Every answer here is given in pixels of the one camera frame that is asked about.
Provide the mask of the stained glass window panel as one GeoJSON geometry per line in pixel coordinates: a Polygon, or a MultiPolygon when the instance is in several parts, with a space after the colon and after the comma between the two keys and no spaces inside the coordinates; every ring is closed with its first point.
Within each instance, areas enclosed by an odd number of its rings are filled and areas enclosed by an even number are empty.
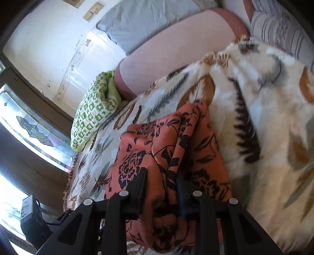
{"type": "Polygon", "coordinates": [[[37,156],[70,172],[76,155],[70,137],[35,113],[7,84],[1,87],[1,124],[37,156]]]}

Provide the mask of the green white patterned pillow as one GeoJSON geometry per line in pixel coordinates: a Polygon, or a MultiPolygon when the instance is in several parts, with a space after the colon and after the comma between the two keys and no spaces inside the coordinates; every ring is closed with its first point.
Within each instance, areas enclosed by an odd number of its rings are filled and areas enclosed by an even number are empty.
{"type": "Polygon", "coordinates": [[[77,108],[70,133],[71,148],[81,151],[120,104],[121,97],[115,87],[114,71],[97,75],[77,108]]]}

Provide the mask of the black bag on floor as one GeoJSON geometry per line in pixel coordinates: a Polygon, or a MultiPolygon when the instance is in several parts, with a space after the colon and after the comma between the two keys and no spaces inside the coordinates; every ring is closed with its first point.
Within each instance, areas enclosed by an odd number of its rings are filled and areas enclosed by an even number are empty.
{"type": "Polygon", "coordinates": [[[72,210],[66,210],[53,221],[46,221],[43,213],[49,213],[42,208],[38,199],[33,194],[22,201],[20,226],[27,241],[36,250],[48,240],[48,238],[58,229],[58,227],[70,216],[72,210]]]}

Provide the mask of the striped grey pillow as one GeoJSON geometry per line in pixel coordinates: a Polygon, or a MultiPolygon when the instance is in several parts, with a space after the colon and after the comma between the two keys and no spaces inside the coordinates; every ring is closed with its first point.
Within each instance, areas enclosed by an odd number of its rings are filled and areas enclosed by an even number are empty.
{"type": "Polygon", "coordinates": [[[251,36],[294,56],[313,71],[313,43],[293,15],[277,1],[252,4],[251,36]]]}

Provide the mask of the orange black floral garment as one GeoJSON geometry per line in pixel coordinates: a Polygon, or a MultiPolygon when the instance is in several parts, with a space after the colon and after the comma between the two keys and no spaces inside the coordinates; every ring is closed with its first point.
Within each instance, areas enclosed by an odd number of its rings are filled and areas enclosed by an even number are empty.
{"type": "Polygon", "coordinates": [[[218,148],[208,105],[185,104],[165,118],[131,125],[121,134],[104,197],[109,199],[147,171],[146,196],[138,220],[126,222],[127,239],[158,253],[194,243],[194,222],[179,211],[177,177],[192,190],[226,201],[232,187],[218,148]]]}

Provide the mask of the beige wall switch plate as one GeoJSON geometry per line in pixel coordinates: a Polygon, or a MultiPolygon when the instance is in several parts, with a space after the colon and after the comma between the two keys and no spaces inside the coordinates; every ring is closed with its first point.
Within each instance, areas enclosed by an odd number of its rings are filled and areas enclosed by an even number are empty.
{"type": "Polygon", "coordinates": [[[90,21],[95,15],[97,15],[102,9],[104,5],[100,2],[96,2],[83,16],[83,19],[86,21],[90,21]]]}

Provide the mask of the cream leaf print blanket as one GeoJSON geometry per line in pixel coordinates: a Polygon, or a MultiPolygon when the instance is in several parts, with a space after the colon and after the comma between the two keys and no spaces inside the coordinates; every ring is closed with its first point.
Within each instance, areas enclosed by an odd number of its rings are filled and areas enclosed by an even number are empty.
{"type": "Polygon", "coordinates": [[[254,39],[155,81],[123,103],[73,161],[64,209],[104,198],[120,136],[205,99],[233,193],[285,254],[313,254],[313,73],[254,39]]]}

